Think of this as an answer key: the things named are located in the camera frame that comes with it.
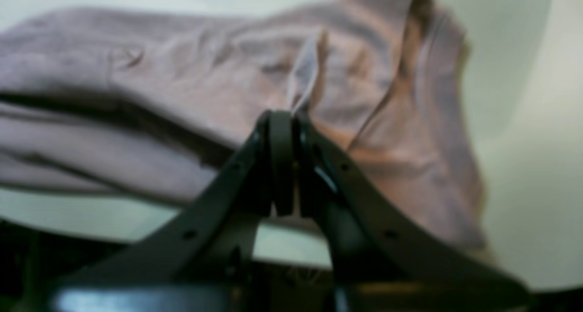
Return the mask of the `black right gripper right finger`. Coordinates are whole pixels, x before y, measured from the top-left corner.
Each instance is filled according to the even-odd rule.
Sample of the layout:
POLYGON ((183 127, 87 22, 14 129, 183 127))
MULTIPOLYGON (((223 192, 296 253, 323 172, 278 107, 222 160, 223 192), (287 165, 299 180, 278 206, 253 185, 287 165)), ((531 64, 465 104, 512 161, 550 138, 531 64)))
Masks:
POLYGON ((520 281, 400 212, 306 115, 295 117, 295 149, 301 215, 327 239, 338 312, 504 312, 531 303, 520 281))

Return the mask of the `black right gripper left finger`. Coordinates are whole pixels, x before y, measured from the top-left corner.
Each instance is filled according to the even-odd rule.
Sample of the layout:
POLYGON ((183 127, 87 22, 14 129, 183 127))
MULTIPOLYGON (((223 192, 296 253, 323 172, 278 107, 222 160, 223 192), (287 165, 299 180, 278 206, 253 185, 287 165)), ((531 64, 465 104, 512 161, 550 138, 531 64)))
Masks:
POLYGON ((293 121, 266 112, 180 215, 54 286, 48 312, 247 312, 260 308, 252 253, 261 219, 293 212, 293 121))

